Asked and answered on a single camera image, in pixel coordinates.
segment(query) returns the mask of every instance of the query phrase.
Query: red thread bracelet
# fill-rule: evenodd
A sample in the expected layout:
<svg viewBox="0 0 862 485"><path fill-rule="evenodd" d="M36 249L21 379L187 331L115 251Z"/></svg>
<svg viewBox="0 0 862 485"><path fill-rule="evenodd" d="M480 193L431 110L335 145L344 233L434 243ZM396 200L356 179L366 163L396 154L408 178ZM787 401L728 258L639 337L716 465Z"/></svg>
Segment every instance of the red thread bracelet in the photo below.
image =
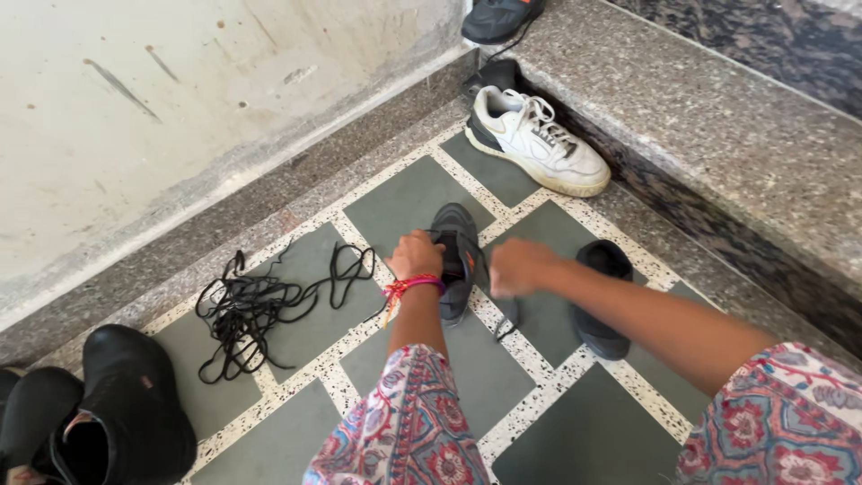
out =
<svg viewBox="0 0 862 485"><path fill-rule="evenodd" d="M386 288L383 290L383 294L387 297L386 304L389 305L389 312L386 313L386 320L383 321L383 328L386 328L386 325L389 323L389 319L392 316L392 310L395 309L395 304L401 300L404 292L406 292L410 287L427 283L436 285L437 289L440 290L440 296L446 292L446 285L443 284L443 280L433 274L417 274L416 276L409 277L407 280L395 280L392 281L391 284L386 285Z"/></svg>

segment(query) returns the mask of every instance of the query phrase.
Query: patterned fabric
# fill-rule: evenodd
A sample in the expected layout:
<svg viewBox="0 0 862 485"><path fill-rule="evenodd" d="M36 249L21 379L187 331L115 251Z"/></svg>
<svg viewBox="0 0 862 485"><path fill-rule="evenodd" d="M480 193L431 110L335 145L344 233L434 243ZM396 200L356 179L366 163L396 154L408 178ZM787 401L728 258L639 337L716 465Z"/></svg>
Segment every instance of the patterned fabric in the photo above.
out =
<svg viewBox="0 0 862 485"><path fill-rule="evenodd" d="M862 379L799 343L746 362L679 456L681 483L862 483Z"/></svg>
<svg viewBox="0 0 862 485"><path fill-rule="evenodd" d="M303 483L484 485L448 362L427 345L386 361L377 387L335 427Z"/></svg>
<svg viewBox="0 0 862 485"><path fill-rule="evenodd" d="M677 479L862 485L862 378L799 343L746 362L707 406ZM327 438L307 484L485 484L452 370L425 345L393 353L377 388Z"/></svg>

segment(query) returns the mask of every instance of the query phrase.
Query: hand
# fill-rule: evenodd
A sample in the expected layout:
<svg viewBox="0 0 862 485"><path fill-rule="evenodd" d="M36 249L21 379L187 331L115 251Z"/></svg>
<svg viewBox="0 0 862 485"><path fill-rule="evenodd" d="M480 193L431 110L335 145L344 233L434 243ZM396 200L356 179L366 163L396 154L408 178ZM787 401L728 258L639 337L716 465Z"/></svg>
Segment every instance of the hand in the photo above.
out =
<svg viewBox="0 0 862 485"><path fill-rule="evenodd" d="M434 244L424 230L413 230L401 236L398 247L391 258L384 258L386 265L399 280L407 280L417 274L443 274L443 251L446 246Z"/></svg>
<svg viewBox="0 0 862 485"><path fill-rule="evenodd" d="M511 237L491 252L490 294L494 298L531 294L547 269L561 262L546 245Z"/></svg>

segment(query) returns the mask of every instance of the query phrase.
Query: white wall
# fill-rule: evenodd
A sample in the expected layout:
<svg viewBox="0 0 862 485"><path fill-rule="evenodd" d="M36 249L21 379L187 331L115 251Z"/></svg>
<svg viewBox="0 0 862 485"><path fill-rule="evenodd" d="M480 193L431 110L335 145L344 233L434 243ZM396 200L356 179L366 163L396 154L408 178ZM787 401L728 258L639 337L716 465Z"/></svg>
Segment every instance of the white wall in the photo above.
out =
<svg viewBox="0 0 862 485"><path fill-rule="evenodd" d="M406 87L398 84L405 76L459 48L464 7L464 0L6 3L6 319L34 310L26 295L56 296L283 161L315 128Z"/></svg>

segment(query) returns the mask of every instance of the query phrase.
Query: person's left hand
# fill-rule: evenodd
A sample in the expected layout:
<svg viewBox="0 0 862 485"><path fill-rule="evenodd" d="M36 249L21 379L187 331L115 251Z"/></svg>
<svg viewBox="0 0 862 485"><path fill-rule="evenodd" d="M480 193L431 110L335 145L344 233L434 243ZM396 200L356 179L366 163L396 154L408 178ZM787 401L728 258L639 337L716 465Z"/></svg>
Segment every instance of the person's left hand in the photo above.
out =
<svg viewBox="0 0 862 485"><path fill-rule="evenodd" d="M424 230L413 230L401 236L398 247L391 258L384 258L386 265L399 280L407 280L417 274L443 274L443 251L446 246L434 244Z"/></svg>

